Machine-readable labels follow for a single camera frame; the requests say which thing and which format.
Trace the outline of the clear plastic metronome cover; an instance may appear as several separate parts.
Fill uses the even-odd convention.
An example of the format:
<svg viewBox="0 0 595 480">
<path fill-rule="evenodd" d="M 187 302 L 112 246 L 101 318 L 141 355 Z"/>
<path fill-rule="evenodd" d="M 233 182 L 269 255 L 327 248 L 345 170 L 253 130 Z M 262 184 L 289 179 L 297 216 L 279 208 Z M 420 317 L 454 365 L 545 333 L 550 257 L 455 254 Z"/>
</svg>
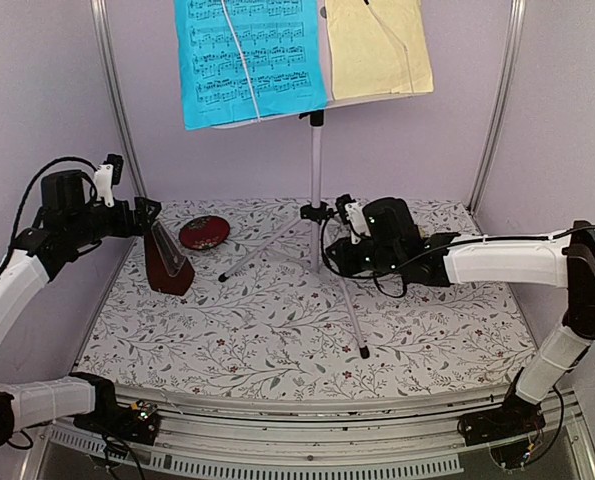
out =
<svg viewBox="0 0 595 480">
<path fill-rule="evenodd" d="M 186 257 L 179 249 L 168 228 L 160 220 L 155 221 L 151 232 L 167 274 L 170 277 L 178 276 L 183 269 Z"/>
</svg>

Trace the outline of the dark red wooden metronome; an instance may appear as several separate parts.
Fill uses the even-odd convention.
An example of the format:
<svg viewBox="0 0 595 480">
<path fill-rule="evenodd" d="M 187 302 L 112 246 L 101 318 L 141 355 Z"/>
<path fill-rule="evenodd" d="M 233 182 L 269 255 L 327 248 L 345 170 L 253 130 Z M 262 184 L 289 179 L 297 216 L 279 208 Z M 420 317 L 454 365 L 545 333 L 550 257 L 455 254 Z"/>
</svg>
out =
<svg viewBox="0 0 595 480">
<path fill-rule="evenodd" d="M 195 271 L 170 231 L 159 220 L 144 237 L 146 276 L 150 288 L 162 294 L 184 296 Z"/>
</svg>

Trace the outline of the white tripod music stand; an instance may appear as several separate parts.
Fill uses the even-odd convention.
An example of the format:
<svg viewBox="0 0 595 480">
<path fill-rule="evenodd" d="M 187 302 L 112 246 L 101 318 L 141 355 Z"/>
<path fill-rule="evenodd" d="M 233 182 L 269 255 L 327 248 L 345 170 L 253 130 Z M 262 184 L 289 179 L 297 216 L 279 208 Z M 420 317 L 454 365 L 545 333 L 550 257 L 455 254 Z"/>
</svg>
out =
<svg viewBox="0 0 595 480">
<path fill-rule="evenodd" d="M 293 221 L 274 231 L 269 238 L 264 240 L 260 246 L 248 252 L 241 260 L 235 263 L 231 268 L 221 273 L 218 277 L 220 283 L 227 282 L 238 271 L 240 271 L 250 260 L 259 256 L 273 242 L 282 235 L 294 229 L 300 222 L 307 221 L 311 224 L 310 233 L 310 267 L 315 273 L 318 273 L 324 253 L 322 244 L 322 234 L 324 233 L 322 224 L 327 213 L 327 205 L 322 201 L 322 134 L 324 126 L 324 109 L 313 110 L 299 115 L 300 119 L 307 118 L 311 129 L 311 174 L 310 174 L 310 202 L 300 208 L 299 216 Z"/>
</svg>

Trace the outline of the yellow paper sheet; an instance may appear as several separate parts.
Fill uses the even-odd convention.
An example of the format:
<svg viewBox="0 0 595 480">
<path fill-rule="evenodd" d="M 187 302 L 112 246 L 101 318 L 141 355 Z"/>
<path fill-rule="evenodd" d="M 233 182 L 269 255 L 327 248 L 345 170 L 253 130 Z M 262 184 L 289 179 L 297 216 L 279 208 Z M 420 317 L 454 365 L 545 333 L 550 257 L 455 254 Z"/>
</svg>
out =
<svg viewBox="0 0 595 480">
<path fill-rule="evenodd" d="M 326 1 L 324 7 L 335 101 L 434 91 L 419 1 Z"/>
</svg>

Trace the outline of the blue sheet music page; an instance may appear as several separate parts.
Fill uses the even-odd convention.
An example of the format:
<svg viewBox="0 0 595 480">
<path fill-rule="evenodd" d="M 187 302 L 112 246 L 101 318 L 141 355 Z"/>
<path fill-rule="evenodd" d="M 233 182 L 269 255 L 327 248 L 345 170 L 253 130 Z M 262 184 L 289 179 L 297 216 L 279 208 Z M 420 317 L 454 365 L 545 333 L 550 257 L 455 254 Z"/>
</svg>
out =
<svg viewBox="0 0 595 480">
<path fill-rule="evenodd" d="M 326 106 L 317 2 L 202 0 L 174 7 L 186 130 Z"/>
</svg>

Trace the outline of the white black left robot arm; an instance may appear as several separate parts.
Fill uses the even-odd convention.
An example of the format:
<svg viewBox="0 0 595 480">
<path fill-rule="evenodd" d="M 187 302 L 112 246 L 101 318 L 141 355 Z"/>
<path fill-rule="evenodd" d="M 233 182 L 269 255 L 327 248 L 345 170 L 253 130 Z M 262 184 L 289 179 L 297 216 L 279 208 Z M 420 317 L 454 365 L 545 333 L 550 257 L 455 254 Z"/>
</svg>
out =
<svg viewBox="0 0 595 480">
<path fill-rule="evenodd" d="M 43 167 L 41 205 L 31 227 L 15 227 L 0 263 L 0 346 L 28 303 L 69 263 L 103 239 L 143 236 L 161 206 L 138 197 L 114 198 L 123 159 L 110 154 L 91 174 Z M 119 404 L 112 381 L 75 372 L 57 380 L 0 384 L 0 446 L 25 428 L 71 417 L 76 427 L 117 440 L 151 445 L 161 419 L 154 405 Z"/>
</svg>

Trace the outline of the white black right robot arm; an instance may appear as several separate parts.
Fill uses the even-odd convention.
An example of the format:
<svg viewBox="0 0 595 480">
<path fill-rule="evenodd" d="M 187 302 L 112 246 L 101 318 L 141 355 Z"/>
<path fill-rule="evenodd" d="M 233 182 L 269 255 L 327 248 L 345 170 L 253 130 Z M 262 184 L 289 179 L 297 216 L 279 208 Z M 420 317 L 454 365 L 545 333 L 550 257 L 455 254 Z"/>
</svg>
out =
<svg viewBox="0 0 595 480">
<path fill-rule="evenodd" d="M 348 279 L 396 275 L 404 285 L 449 287 L 478 282 L 547 285 L 567 291 L 567 309 L 518 374 L 494 427 L 514 436 L 540 403 L 595 342 L 595 225 L 577 221 L 567 230 L 535 235 L 426 236 L 406 202 L 385 197 L 365 205 L 348 195 L 335 214 L 350 234 L 324 248 L 336 275 Z"/>
</svg>

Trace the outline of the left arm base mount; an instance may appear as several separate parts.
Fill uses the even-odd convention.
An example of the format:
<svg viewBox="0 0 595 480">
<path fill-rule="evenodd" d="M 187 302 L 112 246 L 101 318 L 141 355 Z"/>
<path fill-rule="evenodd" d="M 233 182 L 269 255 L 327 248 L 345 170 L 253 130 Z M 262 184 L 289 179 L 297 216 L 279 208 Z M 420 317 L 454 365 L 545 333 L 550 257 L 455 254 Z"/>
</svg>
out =
<svg viewBox="0 0 595 480">
<path fill-rule="evenodd" d="M 94 409 L 73 417 L 75 427 L 117 440 L 153 446 L 159 433 L 161 417 L 158 406 L 137 400 L 128 406 L 117 402 L 111 390 L 95 394 Z"/>
</svg>

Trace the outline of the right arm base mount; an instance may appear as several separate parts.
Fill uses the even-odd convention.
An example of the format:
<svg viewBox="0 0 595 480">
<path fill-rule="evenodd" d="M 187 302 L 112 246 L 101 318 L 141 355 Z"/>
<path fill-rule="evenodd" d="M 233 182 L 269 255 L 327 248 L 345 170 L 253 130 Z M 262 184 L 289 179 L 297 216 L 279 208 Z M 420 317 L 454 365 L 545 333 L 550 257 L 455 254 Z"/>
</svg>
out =
<svg viewBox="0 0 595 480">
<path fill-rule="evenodd" d="M 565 403 L 560 390 L 554 393 L 559 401 L 557 428 L 551 440 L 543 446 L 545 417 L 539 404 L 533 405 L 508 395 L 499 407 L 464 414 L 457 421 L 457 432 L 467 446 L 475 446 L 507 440 L 524 435 L 520 442 L 489 449 L 493 462 L 502 470 L 523 470 L 546 456 L 553 448 L 562 431 Z"/>
</svg>

